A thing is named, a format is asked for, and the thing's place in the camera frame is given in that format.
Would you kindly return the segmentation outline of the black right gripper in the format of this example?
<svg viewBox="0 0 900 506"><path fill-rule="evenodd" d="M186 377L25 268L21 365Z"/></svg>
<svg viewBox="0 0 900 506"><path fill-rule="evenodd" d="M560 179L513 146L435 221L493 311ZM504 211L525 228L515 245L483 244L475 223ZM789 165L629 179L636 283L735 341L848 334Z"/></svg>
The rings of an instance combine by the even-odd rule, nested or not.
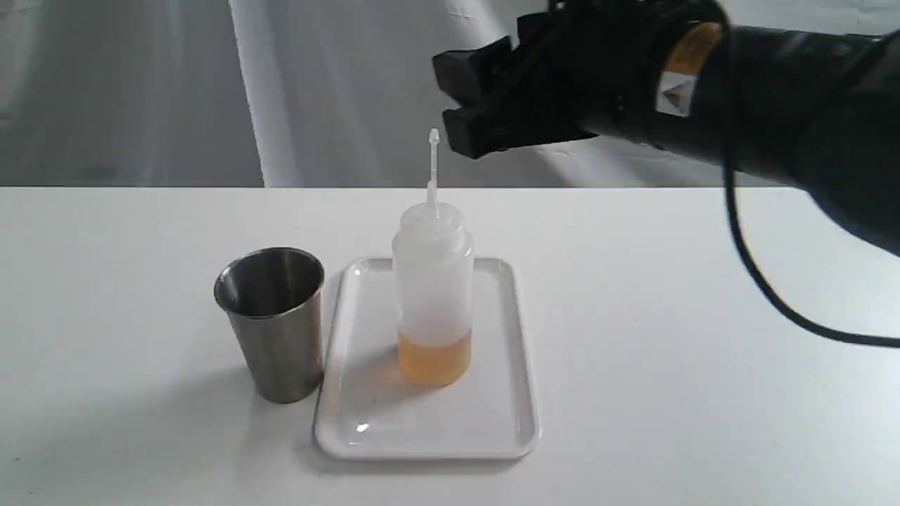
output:
<svg viewBox="0 0 900 506"><path fill-rule="evenodd" d="M724 12L714 1L551 1L517 19L510 37L434 55L454 153L492 153L610 136L648 145L719 145L724 139ZM701 74L713 64L712 112L659 112L669 60L700 33Z"/></svg>

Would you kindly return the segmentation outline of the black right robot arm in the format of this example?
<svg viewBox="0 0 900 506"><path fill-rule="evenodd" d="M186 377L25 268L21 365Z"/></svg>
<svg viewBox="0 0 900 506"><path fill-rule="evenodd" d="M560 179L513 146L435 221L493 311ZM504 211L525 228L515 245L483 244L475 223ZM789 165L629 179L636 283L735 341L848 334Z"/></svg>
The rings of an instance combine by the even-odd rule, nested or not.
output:
<svg viewBox="0 0 900 506"><path fill-rule="evenodd" d="M559 1L520 41L432 58L455 153L598 136L807 192L858 239L898 254L898 33L732 25L714 1Z"/></svg>

